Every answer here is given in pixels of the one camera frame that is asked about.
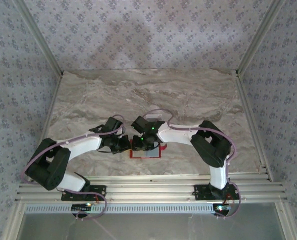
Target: gray marble tabletop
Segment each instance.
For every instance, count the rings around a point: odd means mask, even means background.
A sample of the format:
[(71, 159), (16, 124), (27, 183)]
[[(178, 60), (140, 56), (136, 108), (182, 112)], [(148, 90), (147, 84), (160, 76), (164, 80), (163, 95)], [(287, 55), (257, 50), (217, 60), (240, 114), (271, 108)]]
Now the gray marble tabletop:
[[(133, 121), (146, 112), (171, 110), (174, 124), (212, 121), (231, 136), (238, 149), (230, 171), (258, 172), (261, 165), (236, 87), (236, 77), (214, 69), (97, 70), (65, 72), (48, 137), (64, 140), (104, 124), (115, 114)], [(163, 120), (169, 115), (163, 113)], [(84, 176), (208, 175), (209, 167), (188, 145), (170, 143), (162, 158), (130, 159), (130, 154), (88, 152), (70, 161), (68, 169)]]

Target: metal frame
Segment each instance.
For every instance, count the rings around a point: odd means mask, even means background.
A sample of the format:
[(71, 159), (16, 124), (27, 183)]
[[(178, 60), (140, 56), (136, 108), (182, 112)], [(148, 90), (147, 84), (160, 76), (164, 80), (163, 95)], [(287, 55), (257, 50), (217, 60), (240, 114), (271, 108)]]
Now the metal frame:
[[(237, 89), (241, 97), (246, 118), (260, 158), (262, 168), (256, 173), (232, 173), (230, 178), (240, 187), (242, 203), (275, 203), (276, 210), (287, 240), (297, 240), (297, 227), (294, 222), (284, 187), (280, 182), (273, 182), (273, 175), (268, 165), (263, 143), (256, 127), (243, 82), (236, 78)], [(59, 85), (50, 106), (49, 115), (41, 139), (47, 136)], [(109, 204), (125, 206), (129, 204), (213, 204), (219, 201), (195, 201), (192, 195), (194, 185), (208, 184), (209, 175), (162, 175), (162, 176), (94, 176), (88, 177), (93, 185), (106, 185), (106, 198)], [(15, 198), (15, 206), (3, 233), (3, 240), (16, 240), (24, 213), (32, 204), (63, 206), (72, 202), (62, 202), (62, 194), (56, 190), (46, 191), (41, 186), (22, 184)]]

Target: wall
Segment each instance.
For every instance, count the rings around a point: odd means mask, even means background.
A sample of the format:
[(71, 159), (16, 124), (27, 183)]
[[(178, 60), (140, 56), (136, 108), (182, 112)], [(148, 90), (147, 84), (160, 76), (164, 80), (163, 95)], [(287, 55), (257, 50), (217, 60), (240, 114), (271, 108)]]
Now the wall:
[(297, 221), (297, 0), (287, 0), (243, 76), (274, 179)]
[(62, 70), (236, 69), (271, 0), (27, 0)]
[(0, 0), (0, 237), (58, 77), (11, 0)]

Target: glass panel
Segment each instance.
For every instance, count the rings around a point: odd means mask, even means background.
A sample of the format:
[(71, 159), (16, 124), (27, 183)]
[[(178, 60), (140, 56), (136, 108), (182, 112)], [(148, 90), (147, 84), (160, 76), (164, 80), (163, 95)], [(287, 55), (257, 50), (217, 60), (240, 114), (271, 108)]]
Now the glass panel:
[(97, 222), (77, 221), (71, 214), (26, 214), (17, 240), (285, 239), (274, 204), (243, 204), (226, 220), (197, 214), (107, 214)]

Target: patterned wallpaper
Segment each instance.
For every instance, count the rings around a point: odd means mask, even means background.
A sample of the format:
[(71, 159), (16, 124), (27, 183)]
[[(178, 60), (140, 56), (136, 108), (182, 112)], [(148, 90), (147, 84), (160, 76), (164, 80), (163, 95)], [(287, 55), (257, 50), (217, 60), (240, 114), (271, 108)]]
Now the patterned wallpaper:
[(61, 69), (236, 69), (272, 0), (25, 0)]
[(11, 0), (0, 0), (0, 237), (57, 77)]
[(287, 0), (243, 77), (276, 181), (297, 221), (297, 0)]

